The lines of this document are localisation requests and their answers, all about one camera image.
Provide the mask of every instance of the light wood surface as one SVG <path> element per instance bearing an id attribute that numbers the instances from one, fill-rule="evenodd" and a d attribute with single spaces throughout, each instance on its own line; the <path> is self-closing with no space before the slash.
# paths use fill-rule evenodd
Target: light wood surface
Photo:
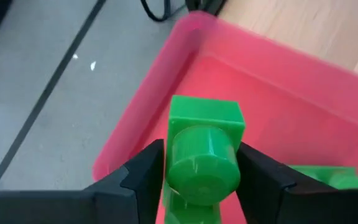
<path id="1" fill-rule="evenodd" d="M 220 18 L 358 73 L 358 0 L 227 0 Z"/>

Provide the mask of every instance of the pink plastic tray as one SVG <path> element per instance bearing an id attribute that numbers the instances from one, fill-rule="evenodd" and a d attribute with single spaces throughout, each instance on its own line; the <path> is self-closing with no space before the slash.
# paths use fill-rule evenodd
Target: pink plastic tray
<path id="1" fill-rule="evenodd" d="M 358 168 L 357 76 L 197 12 L 177 22 L 97 158 L 95 180 L 165 138 L 173 94 L 239 102 L 242 140 L 278 161 Z M 245 223 L 235 194 L 221 215 Z"/>

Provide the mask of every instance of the green plastic object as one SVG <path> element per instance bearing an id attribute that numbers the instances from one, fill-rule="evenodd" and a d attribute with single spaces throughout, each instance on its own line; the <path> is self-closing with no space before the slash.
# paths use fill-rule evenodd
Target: green plastic object
<path id="1" fill-rule="evenodd" d="M 358 189 L 358 175 L 355 167 L 336 166 L 290 166 L 292 169 L 336 189 Z"/>
<path id="2" fill-rule="evenodd" d="M 220 224 L 219 204 L 202 206 L 185 201 L 169 190 L 165 205 L 165 224 Z"/>
<path id="3" fill-rule="evenodd" d="M 233 101 L 174 96 L 171 102 L 165 178 L 194 205 L 219 203 L 240 181 L 236 152 L 245 129 Z"/>

